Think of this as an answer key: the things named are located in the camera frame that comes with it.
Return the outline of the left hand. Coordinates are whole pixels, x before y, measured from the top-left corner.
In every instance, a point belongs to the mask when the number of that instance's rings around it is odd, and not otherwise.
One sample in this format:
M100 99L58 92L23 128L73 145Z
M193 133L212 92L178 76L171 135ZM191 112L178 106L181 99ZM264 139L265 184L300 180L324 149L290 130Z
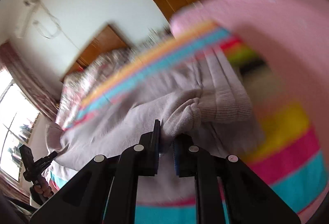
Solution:
M46 198L50 198L53 195L51 187L49 186L46 179L42 176L37 180L37 184L34 185L34 190Z

